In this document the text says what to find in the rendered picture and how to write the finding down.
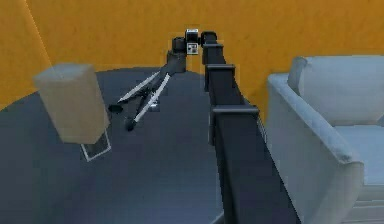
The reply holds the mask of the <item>beige floor lamp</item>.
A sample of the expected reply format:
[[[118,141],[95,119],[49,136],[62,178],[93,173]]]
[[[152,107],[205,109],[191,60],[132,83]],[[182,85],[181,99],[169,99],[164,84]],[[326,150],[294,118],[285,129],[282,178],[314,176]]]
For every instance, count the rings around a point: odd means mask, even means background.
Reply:
[[[111,150],[110,120],[93,65],[56,64],[33,83],[64,143],[79,144],[87,161]]]

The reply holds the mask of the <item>pale grey sofa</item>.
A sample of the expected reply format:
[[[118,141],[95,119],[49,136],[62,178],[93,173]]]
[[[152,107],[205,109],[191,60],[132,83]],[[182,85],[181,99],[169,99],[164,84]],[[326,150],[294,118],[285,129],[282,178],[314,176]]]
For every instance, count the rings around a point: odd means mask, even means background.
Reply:
[[[299,56],[267,79],[269,152],[302,224],[384,224],[384,55]]]

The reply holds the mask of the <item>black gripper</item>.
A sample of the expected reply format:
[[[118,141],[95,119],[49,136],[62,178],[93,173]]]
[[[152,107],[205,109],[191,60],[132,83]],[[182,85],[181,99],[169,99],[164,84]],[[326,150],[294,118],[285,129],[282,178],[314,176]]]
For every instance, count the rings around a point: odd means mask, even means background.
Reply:
[[[166,73],[157,71],[129,90],[115,104],[110,104],[108,110],[112,113],[121,113],[123,104],[130,100],[140,97],[136,114],[133,118],[128,118],[125,122],[127,131],[132,131],[145,113],[153,106],[158,104],[159,96],[164,90],[170,75],[184,73],[186,71],[186,42],[184,37],[172,39],[172,47],[167,52]]]

